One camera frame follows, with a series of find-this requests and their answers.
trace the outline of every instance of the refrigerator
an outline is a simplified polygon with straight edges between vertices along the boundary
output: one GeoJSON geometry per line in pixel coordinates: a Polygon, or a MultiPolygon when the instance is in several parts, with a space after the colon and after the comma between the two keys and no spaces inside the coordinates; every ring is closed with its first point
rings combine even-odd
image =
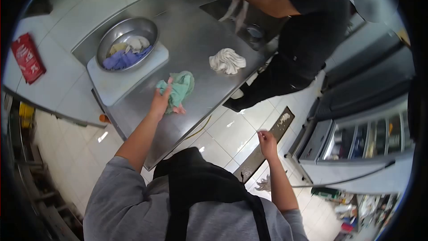
{"type": "Polygon", "coordinates": [[[323,96],[288,152],[314,185],[339,182],[329,187],[351,193],[407,186],[415,146],[407,110],[412,54],[394,34],[373,45],[326,73],[323,96]]]}

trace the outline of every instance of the yellow hose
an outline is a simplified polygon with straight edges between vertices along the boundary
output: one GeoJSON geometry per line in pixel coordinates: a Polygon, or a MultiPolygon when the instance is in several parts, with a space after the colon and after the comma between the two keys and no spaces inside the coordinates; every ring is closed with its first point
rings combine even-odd
{"type": "Polygon", "coordinates": [[[210,121],[211,116],[212,116],[212,115],[210,115],[210,117],[208,118],[208,120],[207,120],[207,122],[205,123],[205,125],[204,125],[200,130],[198,130],[198,132],[196,132],[196,133],[194,133],[194,134],[190,135],[189,137],[185,138],[185,140],[190,139],[191,137],[193,137],[193,136],[195,136],[196,134],[198,134],[199,132],[201,132],[201,131],[206,127],[206,125],[208,125],[208,122],[210,121]]]}

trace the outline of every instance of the metal bowl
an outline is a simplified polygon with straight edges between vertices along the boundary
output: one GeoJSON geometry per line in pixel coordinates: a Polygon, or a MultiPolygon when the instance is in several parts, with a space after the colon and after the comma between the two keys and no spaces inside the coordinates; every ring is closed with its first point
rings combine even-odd
{"type": "Polygon", "coordinates": [[[154,50],[154,46],[158,42],[159,31],[158,27],[154,22],[143,17],[130,18],[121,21],[112,28],[101,39],[100,45],[98,46],[97,55],[95,57],[99,67],[107,72],[124,72],[129,70],[135,70],[143,65],[143,60],[150,55],[154,50]],[[137,61],[130,67],[126,67],[119,70],[108,70],[104,68],[103,61],[107,58],[108,53],[112,45],[117,43],[126,42],[132,36],[143,36],[147,38],[150,45],[153,48],[144,56],[141,60],[137,61]]]}

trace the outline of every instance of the hand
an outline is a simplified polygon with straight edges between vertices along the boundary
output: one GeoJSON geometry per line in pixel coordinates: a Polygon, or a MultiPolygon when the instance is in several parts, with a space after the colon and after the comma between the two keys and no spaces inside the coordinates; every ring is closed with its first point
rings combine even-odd
{"type": "Polygon", "coordinates": [[[259,137],[261,153],[268,161],[278,159],[278,151],[276,150],[276,139],[272,133],[268,131],[257,132],[259,137]]]}
{"type": "Polygon", "coordinates": [[[171,82],[170,80],[168,80],[168,87],[163,92],[163,95],[161,95],[160,88],[157,88],[154,92],[152,104],[150,106],[150,111],[148,112],[148,115],[151,115],[157,121],[160,121],[162,119],[163,114],[165,113],[168,107],[168,98],[169,94],[171,93],[171,89],[171,82]]]}

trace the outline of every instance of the stainless steel counter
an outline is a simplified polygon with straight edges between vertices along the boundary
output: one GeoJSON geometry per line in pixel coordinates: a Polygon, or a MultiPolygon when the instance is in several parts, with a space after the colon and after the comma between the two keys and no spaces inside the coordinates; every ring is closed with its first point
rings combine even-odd
{"type": "MultiPolygon", "coordinates": [[[[165,115],[158,125],[144,166],[150,170],[168,155],[184,138],[238,89],[276,50],[274,39],[259,51],[251,49],[226,24],[218,22],[199,7],[214,0],[141,0],[122,10],[96,30],[102,31],[112,20],[146,16],[160,31],[159,41],[168,49],[169,59],[149,77],[141,80],[131,92],[113,106],[105,107],[107,115],[123,139],[126,139],[149,111],[154,86],[169,73],[190,71],[195,77],[193,93],[185,99],[186,115],[165,115]],[[151,17],[154,6],[158,15],[151,17]],[[234,49],[247,60],[247,67],[236,75],[227,75],[210,68],[208,57],[223,48],[234,49]]],[[[96,32],[81,44],[91,41],[96,32]]],[[[79,47],[73,51],[79,58],[79,47]]]]}

